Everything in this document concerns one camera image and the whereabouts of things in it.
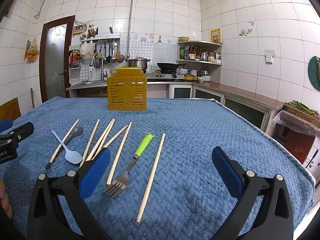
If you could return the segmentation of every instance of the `round green board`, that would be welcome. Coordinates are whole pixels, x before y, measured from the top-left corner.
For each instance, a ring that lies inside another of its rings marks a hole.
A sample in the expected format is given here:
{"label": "round green board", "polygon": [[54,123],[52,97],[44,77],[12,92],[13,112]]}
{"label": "round green board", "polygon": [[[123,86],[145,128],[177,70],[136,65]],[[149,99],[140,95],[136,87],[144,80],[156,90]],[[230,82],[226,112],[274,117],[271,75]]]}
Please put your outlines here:
{"label": "round green board", "polygon": [[317,65],[317,57],[314,56],[310,62],[309,62],[309,66],[308,66],[308,76],[309,76],[309,80],[310,83],[313,85],[313,87],[320,91],[320,83],[319,83],[319,79],[318,79],[318,65]]}

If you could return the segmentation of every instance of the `yellow poster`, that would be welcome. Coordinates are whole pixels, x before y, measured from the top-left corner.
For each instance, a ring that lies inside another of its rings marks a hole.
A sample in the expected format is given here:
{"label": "yellow poster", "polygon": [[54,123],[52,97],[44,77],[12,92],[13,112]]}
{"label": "yellow poster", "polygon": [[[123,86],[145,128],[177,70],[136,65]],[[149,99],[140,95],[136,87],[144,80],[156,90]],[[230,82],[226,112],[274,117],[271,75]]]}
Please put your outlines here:
{"label": "yellow poster", "polygon": [[210,31],[210,41],[221,44],[221,32],[220,28]]}

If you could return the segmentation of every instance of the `metal screw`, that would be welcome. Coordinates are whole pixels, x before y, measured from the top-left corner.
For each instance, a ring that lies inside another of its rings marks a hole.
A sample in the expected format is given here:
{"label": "metal screw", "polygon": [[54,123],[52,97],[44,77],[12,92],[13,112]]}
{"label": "metal screw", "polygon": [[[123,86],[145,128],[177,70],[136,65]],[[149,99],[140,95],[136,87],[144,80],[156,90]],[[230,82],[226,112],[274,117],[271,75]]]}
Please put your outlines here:
{"label": "metal screw", "polygon": [[249,177],[253,177],[255,174],[254,174],[254,171],[247,171],[246,174],[249,176]]}
{"label": "metal screw", "polygon": [[43,180],[45,178],[45,174],[44,173],[41,173],[39,176],[38,176],[38,179],[40,180]]}
{"label": "metal screw", "polygon": [[67,173],[67,175],[69,177],[73,177],[73,176],[75,176],[75,174],[76,174],[76,171],[74,171],[74,170],[68,171],[68,173]]}
{"label": "metal screw", "polygon": [[283,180],[283,177],[281,174],[277,174],[276,178],[277,178],[277,180]]}

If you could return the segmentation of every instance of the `blue textured tablecloth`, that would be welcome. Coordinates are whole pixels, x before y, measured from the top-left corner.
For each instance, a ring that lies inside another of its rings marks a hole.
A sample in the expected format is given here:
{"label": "blue textured tablecloth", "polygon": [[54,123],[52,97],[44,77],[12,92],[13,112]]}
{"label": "blue textured tablecloth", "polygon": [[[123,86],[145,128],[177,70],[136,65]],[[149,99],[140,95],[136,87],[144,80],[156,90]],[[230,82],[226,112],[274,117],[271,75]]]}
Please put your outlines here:
{"label": "blue textured tablecloth", "polygon": [[[314,184],[311,177],[278,143],[217,102],[190,99],[148,99],[147,111],[109,111],[106,98],[53,98],[14,122],[14,128],[32,122],[33,135],[19,144],[18,158],[2,165],[0,173],[13,208],[14,224],[24,235],[27,231],[29,201],[37,176],[65,175],[75,167],[64,153],[50,170],[45,165],[58,142],[51,130],[62,138],[71,125],[84,128],[69,148],[84,152],[97,119],[100,124],[91,148],[112,118],[115,124],[109,138],[132,122],[115,176],[125,167],[144,137],[155,135],[129,172],[129,186],[117,197],[102,193],[123,134],[109,147],[111,162],[86,199],[88,207],[106,233],[120,239],[210,239],[230,214],[232,198],[212,164],[211,152],[221,146],[230,159],[259,176],[284,176],[290,194],[295,228],[311,207]],[[136,217],[156,156],[162,133],[166,133],[155,179],[141,223]],[[248,231],[258,212],[257,201],[243,231]],[[71,227],[79,232],[71,213],[65,208]]]}

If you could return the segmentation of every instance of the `yellow bowl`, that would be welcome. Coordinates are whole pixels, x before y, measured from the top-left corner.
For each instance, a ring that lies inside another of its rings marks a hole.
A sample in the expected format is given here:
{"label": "yellow bowl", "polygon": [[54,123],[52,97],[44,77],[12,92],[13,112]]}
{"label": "yellow bowl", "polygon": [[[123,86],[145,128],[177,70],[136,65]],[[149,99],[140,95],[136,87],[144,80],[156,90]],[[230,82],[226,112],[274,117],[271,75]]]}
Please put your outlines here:
{"label": "yellow bowl", "polygon": [[179,37],[178,39],[179,39],[179,41],[188,41],[189,40],[188,37]]}
{"label": "yellow bowl", "polygon": [[184,75],[184,80],[186,81],[192,81],[194,78],[194,76],[187,76],[187,75]]}

